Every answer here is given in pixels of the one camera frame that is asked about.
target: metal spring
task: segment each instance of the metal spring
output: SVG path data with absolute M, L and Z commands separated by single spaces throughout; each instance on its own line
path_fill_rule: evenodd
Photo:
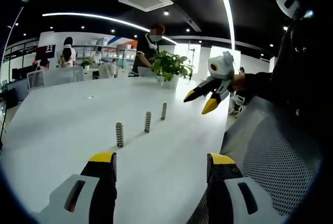
M 124 146 L 124 134 L 123 134 L 123 125 L 121 123 L 116 124 L 116 138 L 117 138 L 117 146 Z
M 145 122 L 145 132 L 148 133 L 150 131 L 150 120 L 151 120 L 151 112 L 146 113 L 146 122 Z
M 164 120 L 165 119 L 165 114 L 167 113 L 167 103 L 163 104 L 163 109 L 162 109 L 162 116 L 161 119 Z

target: white robot part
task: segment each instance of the white robot part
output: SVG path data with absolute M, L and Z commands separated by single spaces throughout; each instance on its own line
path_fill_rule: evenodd
M 222 56 L 217 56 L 208 60 L 208 70 L 212 77 L 228 80 L 235 74 L 234 57 L 224 51 Z

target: human hand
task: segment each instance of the human hand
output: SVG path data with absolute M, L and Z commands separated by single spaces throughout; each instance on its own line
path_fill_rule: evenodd
M 245 74 L 235 74 L 233 80 L 231 81 L 231 86 L 234 90 L 244 90 Z

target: ceiling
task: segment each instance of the ceiling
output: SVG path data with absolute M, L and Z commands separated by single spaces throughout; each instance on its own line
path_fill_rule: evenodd
M 8 12 L 2 21 L 3 42 L 8 36 L 20 6 L 24 5 L 23 12 L 18 19 L 19 25 L 14 27 L 9 43 L 24 40 L 25 38 L 39 37 L 41 32 L 50 31 L 85 31 L 110 34 L 116 29 L 116 35 L 133 38 L 139 30 L 115 24 L 109 21 L 74 16 L 42 17 L 48 12 L 84 12 L 113 17 L 143 27 L 153 23 L 162 23 L 166 27 L 166 36 L 197 35 L 230 39 L 230 31 L 223 0 L 172 0 L 174 5 L 143 12 L 118 0 L 4 0 Z M 284 34 L 283 26 L 288 25 L 284 14 L 279 10 L 275 0 L 230 0 L 232 9 L 235 39 L 265 51 L 266 57 L 277 55 L 280 40 Z M 193 22 L 201 31 L 192 28 L 188 22 Z M 251 53 L 259 57 L 260 51 L 251 48 L 236 46 L 242 52 Z

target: led light strip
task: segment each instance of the led light strip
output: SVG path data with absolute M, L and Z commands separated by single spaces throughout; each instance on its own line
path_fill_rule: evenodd
M 120 23 L 120 24 L 123 24 L 123 25 L 128 25 L 130 27 L 137 28 L 139 30 L 142 30 L 144 32 L 149 33 L 149 29 L 147 29 L 147 28 L 140 27 L 139 25 L 129 23 L 127 21 L 118 20 L 118 19 L 110 18 L 110 17 L 105 17 L 105 16 L 101 16 L 101 15 L 82 14 L 80 12 L 53 12 L 51 14 L 43 14 L 43 17 L 46 17 L 46 16 L 60 16 L 60 15 L 83 16 L 83 17 L 90 17 L 90 18 L 96 18 L 96 19 L 102 19 L 102 20 L 109 20 L 109 21 L 117 22 L 117 23 Z M 163 36 L 162 38 L 165 39 L 166 41 L 171 42 L 172 44 L 175 44 L 175 45 L 178 44 L 176 41 L 173 41 L 172 39 L 169 39 L 165 36 Z
M 231 39 L 231 48 L 235 50 L 235 30 L 234 30 L 234 22 L 233 22 L 233 15 L 231 13 L 231 7 L 229 0 L 223 0 L 225 11 L 227 12 L 227 18 L 229 23 L 230 29 L 230 39 Z

